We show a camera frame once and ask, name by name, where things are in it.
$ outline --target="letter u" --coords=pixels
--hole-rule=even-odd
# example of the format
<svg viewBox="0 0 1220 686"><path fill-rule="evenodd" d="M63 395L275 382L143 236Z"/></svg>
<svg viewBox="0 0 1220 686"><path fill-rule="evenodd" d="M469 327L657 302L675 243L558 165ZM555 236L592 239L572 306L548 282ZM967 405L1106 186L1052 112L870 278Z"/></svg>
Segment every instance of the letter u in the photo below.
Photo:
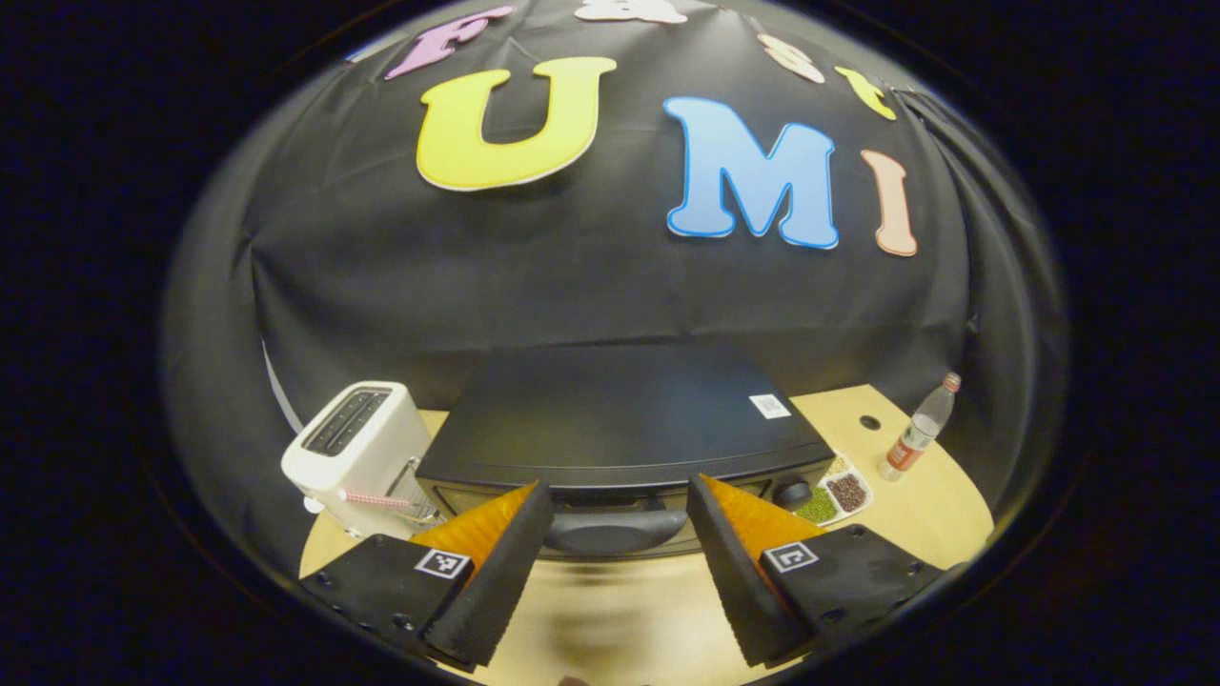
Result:
<svg viewBox="0 0 1220 686"><path fill-rule="evenodd" d="M483 114L492 88L509 81L506 70L476 72L428 89L416 165L428 183L450 190L481 190L528 183L575 162L598 131L598 87L614 71L606 57L540 62L534 73L550 78L547 123L516 143L483 140Z"/></svg>

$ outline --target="letter m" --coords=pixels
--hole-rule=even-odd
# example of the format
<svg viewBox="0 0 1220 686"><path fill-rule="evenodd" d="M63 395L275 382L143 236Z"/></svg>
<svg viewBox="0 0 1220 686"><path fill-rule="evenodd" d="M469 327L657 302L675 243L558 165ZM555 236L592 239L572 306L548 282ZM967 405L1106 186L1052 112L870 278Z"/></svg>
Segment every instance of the letter m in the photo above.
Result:
<svg viewBox="0 0 1220 686"><path fill-rule="evenodd" d="M727 178L754 236L767 232L784 195L789 195L788 214L780 218L780 236L794 245L838 245L830 183L834 142L825 133L789 123L771 153L764 154L737 112L722 103L670 98L665 111L682 122L687 143L686 197L670 211L670 231L704 237L732 233L736 221L721 193L721 178Z"/></svg>

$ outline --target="foam letter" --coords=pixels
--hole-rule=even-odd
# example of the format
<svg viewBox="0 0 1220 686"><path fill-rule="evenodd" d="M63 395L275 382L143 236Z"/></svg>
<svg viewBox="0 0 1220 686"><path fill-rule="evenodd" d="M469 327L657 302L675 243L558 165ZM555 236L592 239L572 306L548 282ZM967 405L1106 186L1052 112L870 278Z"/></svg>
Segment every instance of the foam letter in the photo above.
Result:
<svg viewBox="0 0 1220 686"><path fill-rule="evenodd" d="M722 103L670 98L665 111L682 122L687 142L686 198L669 214L670 231L706 237L732 233L733 215L721 197L721 178L727 177L754 236L767 232L784 194L791 193L780 236L795 245L838 245L830 184L834 143L825 133L789 123L771 153L764 154L737 112Z"/></svg>
<svg viewBox="0 0 1220 686"><path fill-rule="evenodd" d="M906 210L906 192L903 179L906 170L902 165L872 150L861 150L860 156L872 167L877 177L877 194L881 197L881 228L877 229L877 245L891 254L909 258L917 245L911 236L911 220Z"/></svg>
<svg viewBox="0 0 1220 686"><path fill-rule="evenodd" d="M687 20L666 0L584 0L576 16L589 22L643 20L680 24Z"/></svg>
<svg viewBox="0 0 1220 686"><path fill-rule="evenodd" d="M428 89L416 165L428 183L450 190L479 190L527 183L555 173L588 150L598 131L598 82L617 65L606 57L564 57L540 62L550 77L547 123L516 143L483 140L483 112L492 88L509 81L506 70L476 72Z"/></svg>
<svg viewBox="0 0 1220 686"><path fill-rule="evenodd" d="M459 43L466 43L487 28L488 20L506 17L511 13L512 6L504 5L503 7L462 17L421 33L420 37L415 39L415 48L411 48L411 51L406 54L406 59L403 60L401 65L394 67L386 74L386 81L444 60L454 52L454 49L449 46L449 42L456 40Z"/></svg>
<svg viewBox="0 0 1220 686"><path fill-rule="evenodd" d="M855 94L864 100L864 104L872 109L874 112L886 117L889 121L898 118L898 115L893 110L881 104L881 98L884 95L880 88L869 83L869 79L864 78L860 72L834 67L834 71L847 77L848 83L852 84L852 89Z"/></svg>
<svg viewBox="0 0 1220 686"><path fill-rule="evenodd" d="M786 70L800 74L814 83L826 83L826 77L822 76L822 72L817 71L809 55L773 35L760 33L759 40L762 42L762 45L766 45L766 54L771 55L771 59L780 62Z"/></svg>

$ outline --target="wooden table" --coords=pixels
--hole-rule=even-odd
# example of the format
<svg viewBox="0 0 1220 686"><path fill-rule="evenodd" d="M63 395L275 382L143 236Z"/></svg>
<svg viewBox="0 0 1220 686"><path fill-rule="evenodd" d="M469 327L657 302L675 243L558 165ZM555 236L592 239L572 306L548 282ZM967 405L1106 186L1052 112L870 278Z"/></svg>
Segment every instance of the wooden table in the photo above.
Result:
<svg viewBox="0 0 1220 686"><path fill-rule="evenodd" d="M855 386L792 403L874 491L871 505L827 529L863 524L942 569L982 549L994 527L991 511L939 444L898 482L877 474L876 463L909 421L881 393ZM436 436L447 413L421 414ZM866 428L863 415L881 428ZM305 543L301 577L355 544L323 511ZM795 662L775 669L745 665L706 560L691 553L621 563L537 560L492 664L473 675L453 671L493 686L553 686L565 676L589 686L727 686Z"/></svg>

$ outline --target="water bottle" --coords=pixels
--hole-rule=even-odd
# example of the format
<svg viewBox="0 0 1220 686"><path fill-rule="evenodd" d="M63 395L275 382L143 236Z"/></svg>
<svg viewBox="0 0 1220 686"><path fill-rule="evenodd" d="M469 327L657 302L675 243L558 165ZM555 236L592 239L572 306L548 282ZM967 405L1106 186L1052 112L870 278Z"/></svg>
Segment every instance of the water bottle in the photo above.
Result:
<svg viewBox="0 0 1220 686"><path fill-rule="evenodd" d="M944 377L944 383L928 393L927 398L924 398L911 416L911 422L894 442L894 447L877 463L877 471L881 472L882 477L887 481L898 481L903 472L909 470L915 460L924 454L924 450L949 421L949 413L953 411L953 394L960 387L961 377L950 371Z"/></svg>

